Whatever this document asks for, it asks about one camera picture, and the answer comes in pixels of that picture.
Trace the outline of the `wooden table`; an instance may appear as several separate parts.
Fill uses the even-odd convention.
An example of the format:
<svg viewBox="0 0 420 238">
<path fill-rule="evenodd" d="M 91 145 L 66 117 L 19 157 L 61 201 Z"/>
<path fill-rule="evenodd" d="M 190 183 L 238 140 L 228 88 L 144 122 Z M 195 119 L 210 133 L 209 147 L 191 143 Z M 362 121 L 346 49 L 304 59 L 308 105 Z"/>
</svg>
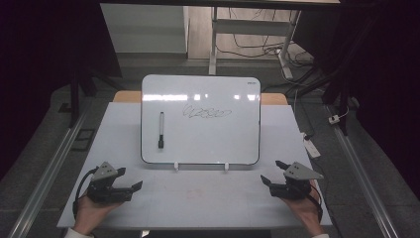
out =
<svg viewBox="0 0 420 238">
<path fill-rule="evenodd" d="M 140 103 L 142 101 L 141 91 L 121 90 L 113 99 L 114 102 Z M 262 105 L 287 105 L 287 99 L 282 93 L 263 93 L 261 95 Z"/>
</svg>

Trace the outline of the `white power strip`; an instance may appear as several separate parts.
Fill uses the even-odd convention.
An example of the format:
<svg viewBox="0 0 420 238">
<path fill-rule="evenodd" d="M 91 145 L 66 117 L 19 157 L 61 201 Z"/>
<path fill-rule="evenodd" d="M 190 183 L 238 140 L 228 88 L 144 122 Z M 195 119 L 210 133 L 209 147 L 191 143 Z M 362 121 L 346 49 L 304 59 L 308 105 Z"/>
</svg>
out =
<svg viewBox="0 0 420 238">
<path fill-rule="evenodd" d="M 312 143 L 312 141 L 310 140 L 310 137 L 307 134 L 302 133 L 302 139 L 303 139 L 303 145 L 304 145 L 307 153 L 309 154 L 309 157 L 311 159 L 319 158 L 321 156 L 321 154 L 317 150 L 315 145 Z"/>
</svg>

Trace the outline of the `white cabinet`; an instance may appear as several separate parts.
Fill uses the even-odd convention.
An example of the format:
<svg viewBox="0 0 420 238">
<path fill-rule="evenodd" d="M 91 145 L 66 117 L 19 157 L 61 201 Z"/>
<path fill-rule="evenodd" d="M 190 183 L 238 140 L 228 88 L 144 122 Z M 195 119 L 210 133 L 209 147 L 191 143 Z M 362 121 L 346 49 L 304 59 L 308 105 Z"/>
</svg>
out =
<svg viewBox="0 0 420 238">
<path fill-rule="evenodd" d="M 100 4 L 117 53 L 186 54 L 187 8 Z"/>
</svg>

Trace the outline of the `person's left hand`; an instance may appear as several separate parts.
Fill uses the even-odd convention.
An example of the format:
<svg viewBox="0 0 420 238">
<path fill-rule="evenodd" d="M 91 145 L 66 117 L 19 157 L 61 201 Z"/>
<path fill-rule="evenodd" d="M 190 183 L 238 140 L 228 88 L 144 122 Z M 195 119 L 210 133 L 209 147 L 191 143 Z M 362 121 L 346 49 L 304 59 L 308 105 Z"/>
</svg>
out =
<svg viewBox="0 0 420 238">
<path fill-rule="evenodd" d="M 120 203 L 95 203 L 87 195 L 83 195 L 77 200 L 77 214 L 72 229 L 80 235 L 89 236 L 106 216 L 119 206 Z"/>
</svg>

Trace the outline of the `black metal stand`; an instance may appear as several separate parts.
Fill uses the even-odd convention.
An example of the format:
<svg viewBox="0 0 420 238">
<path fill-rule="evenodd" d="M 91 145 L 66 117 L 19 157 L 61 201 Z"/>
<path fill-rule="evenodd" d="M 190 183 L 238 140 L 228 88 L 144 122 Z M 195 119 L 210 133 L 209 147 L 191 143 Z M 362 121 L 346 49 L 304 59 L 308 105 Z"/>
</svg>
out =
<svg viewBox="0 0 420 238">
<path fill-rule="evenodd" d="M 309 92 L 319 89 L 326 85 L 327 88 L 321 100 L 325 105 L 332 105 L 336 100 L 339 100 L 339 122 L 336 125 L 341 132 L 347 136 L 347 115 L 349 113 L 349 96 L 350 87 L 349 80 L 345 76 L 345 70 L 340 66 L 332 72 L 318 75 L 312 82 L 305 83 L 305 81 L 315 72 L 320 69 L 319 66 L 312 66 L 307 72 L 300 76 L 297 80 L 291 81 L 292 87 L 290 90 L 295 90 L 298 97 L 308 94 Z"/>
<path fill-rule="evenodd" d="M 93 82 L 94 78 L 98 78 L 109 86 L 124 90 L 125 87 L 117 83 L 110 76 L 93 67 L 79 67 L 70 78 L 70 104 L 65 104 L 60 107 L 60 110 L 70 113 L 69 128 L 72 128 L 80 117 L 80 103 L 79 103 L 79 89 L 87 96 L 95 96 L 97 88 Z"/>
</svg>

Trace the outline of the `black floor plate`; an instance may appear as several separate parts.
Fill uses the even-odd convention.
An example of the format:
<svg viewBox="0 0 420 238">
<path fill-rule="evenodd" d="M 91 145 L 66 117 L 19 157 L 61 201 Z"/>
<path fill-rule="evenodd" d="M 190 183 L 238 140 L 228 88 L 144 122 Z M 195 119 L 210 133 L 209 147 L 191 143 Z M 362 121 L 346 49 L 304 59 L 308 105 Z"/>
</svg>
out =
<svg viewBox="0 0 420 238">
<path fill-rule="evenodd" d="M 74 139 L 71 150 L 75 152 L 87 152 L 94 140 L 95 129 L 80 129 Z"/>
</svg>

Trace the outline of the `person's right hand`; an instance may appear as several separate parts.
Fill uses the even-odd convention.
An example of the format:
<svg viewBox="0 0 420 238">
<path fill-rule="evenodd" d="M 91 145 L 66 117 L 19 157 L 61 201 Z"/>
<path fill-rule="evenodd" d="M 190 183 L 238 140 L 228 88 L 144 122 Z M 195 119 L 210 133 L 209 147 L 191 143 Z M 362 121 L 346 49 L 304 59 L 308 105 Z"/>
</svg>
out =
<svg viewBox="0 0 420 238">
<path fill-rule="evenodd" d="M 312 191 L 310 196 L 315 199 L 316 203 L 313 203 L 309 198 L 300 200 L 283 198 L 282 201 L 289 207 L 294 216 L 301 222 L 312 238 L 313 236 L 327 233 L 321 226 L 318 217 L 317 204 L 319 202 L 319 195 L 316 191 Z"/>
</svg>

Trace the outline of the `white marker with black cap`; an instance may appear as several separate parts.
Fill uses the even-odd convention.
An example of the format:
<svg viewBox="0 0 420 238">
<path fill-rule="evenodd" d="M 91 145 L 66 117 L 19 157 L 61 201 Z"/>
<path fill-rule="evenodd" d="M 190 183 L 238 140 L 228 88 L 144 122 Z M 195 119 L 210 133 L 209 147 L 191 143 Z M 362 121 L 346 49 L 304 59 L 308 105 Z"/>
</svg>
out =
<svg viewBox="0 0 420 238">
<path fill-rule="evenodd" d="M 164 138 L 163 138 L 163 132 L 164 132 L 164 113 L 161 112 L 159 114 L 159 121 L 158 121 L 158 148 L 163 149 L 164 147 Z"/>
</svg>

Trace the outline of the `white table mat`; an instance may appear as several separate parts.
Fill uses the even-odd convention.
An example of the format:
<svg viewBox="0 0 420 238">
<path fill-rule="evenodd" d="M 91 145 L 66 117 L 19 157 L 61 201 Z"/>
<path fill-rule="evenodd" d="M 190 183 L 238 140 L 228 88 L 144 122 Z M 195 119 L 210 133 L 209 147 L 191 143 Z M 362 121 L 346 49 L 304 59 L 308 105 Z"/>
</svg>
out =
<svg viewBox="0 0 420 238">
<path fill-rule="evenodd" d="M 244 170 L 160 170 L 140 158 L 140 106 L 110 103 L 82 168 L 104 162 L 125 169 L 115 182 L 143 187 L 131 201 L 113 210 L 102 225 L 120 230 L 272 229 L 298 220 L 262 182 L 284 181 L 276 162 L 310 164 L 293 111 L 286 105 L 262 107 L 261 156 Z"/>
</svg>

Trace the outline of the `dark curtain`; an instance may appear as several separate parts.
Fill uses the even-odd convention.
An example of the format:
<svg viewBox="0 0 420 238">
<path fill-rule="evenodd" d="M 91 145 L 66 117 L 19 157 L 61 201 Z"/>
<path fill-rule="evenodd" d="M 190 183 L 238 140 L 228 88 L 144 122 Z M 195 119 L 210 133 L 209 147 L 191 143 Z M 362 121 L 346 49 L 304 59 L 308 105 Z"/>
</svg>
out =
<svg viewBox="0 0 420 238">
<path fill-rule="evenodd" d="M 101 0 L 0 0 L 0 179 L 50 108 L 53 92 L 90 75 L 122 75 Z"/>
<path fill-rule="evenodd" d="M 358 120 L 420 198 L 420 0 L 384 0 L 378 10 L 303 11 L 294 41 L 331 73 L 370 15 L 377 20 L 323 101 L 332 103 L 342 91 L 356 98 Z"/>
</svg>

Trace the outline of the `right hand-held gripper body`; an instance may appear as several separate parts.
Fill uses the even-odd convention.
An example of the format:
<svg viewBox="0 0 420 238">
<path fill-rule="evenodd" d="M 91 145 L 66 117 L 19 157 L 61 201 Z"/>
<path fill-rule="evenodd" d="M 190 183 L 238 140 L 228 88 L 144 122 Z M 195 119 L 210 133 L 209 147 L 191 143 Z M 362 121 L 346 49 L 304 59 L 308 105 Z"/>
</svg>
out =
<svg viewBox="0 0 420 238">
<path fill-rule="evenodd" d="M 272 183 L 269 192 L 272 196 L 291 200 L 305 198 L 312 190 L 310 181 L 324 178 L 323 175 L 297 162 L 289 165 L 289 168 L 283 171 L 283 175 L 285 184 Z"/>
</svg>

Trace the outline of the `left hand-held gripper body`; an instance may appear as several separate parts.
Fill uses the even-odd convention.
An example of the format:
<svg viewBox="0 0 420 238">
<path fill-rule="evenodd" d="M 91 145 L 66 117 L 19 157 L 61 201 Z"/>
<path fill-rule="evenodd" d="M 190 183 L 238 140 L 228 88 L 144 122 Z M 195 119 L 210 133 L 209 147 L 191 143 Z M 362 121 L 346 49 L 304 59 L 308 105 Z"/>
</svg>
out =
<svg viewBox="0 0 420 238">
<path fill-rule="evenodd" d="M 108 162 L 99 166 L 89 183 L 87 196 L 95 203 L 120 203 L 130 201 L 129 187 L 114 187 L 117 170 Z"/>
</svg>

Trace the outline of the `white desk frame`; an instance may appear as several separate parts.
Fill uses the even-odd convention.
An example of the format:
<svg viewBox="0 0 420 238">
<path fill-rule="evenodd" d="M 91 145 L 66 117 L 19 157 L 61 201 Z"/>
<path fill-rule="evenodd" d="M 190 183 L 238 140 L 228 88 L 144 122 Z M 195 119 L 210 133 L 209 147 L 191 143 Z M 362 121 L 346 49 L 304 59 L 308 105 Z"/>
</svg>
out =
<svg viewBox="0 0 420 238">
<path fill-rule="evenodd" d="M 265 21 L 265 20 L 234 20 L 218 18 L 218 7 L 211 8 L 211 50 L 209 61 L 209 73 L 216 74 L 217 64 L 217 35 L 232 34 L 245 36 L 277 36 L 284 37 L 284 42 L 280 45 L 280 50 L 275 50 L 274 54 L 280 63 L 280 69 L 286 79 L 292 79 L 293 75 L 286 60 L 288 47 L 291 44 L 292 37 L 297 26 L 300 12 L 290 10 L 290 19 L 285 21 Z"/>
</svg>

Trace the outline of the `white whiteboard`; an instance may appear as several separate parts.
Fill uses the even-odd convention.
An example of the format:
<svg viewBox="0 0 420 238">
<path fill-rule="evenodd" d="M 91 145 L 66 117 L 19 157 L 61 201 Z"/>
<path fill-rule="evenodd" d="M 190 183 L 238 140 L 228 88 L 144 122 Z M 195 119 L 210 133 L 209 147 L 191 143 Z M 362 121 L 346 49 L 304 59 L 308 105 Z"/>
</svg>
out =
<svg viewBox="0 0 420 238">
<path fill-rule="evenodd" d="M 142 81 L 141 157 L 147 163 L 253 165 L 260 137 L 261 83 L 254 77 L 151 74 Z"/>
</svg>

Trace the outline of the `aluminium floor rail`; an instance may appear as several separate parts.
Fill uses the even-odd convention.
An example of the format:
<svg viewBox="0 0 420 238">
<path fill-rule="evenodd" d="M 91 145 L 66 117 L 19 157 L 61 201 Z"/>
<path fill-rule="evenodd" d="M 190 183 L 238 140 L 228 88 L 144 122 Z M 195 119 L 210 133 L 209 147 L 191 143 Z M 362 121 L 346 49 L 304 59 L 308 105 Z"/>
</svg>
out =
<svg viewBox="0 0 420 238">
<path fill-rule="evenodd" d="M 385 208 L 385 205 L 373 187 L 368 177 L 368 173 L 363 167 L 360 157 L 358 156 L 349 137 L 343 133 L 338 124 L 331 124 L 331 127 L 333 128 L 349 165 L 361 187 L 383 238 L 400 238 L 397 229 Z"/>
<path fill-rule="evenodd" d="M 87 108 L 84 108 L 80 112 L 79 117 L 75 120 L 73 126 L 66 130 L 63 139 L 54 152 L 52 159 L 47 165 L 43 175 L 30 195 L 7 238 L 27 237 L 51 187 L 53 186 L 53 182 L 55 181 L 60 168 L 63 165 L 63 162 L 71 148 L 71 144 L 74 142 L 81 125 L 85 121 L 86 115 Z"/>
</svg>

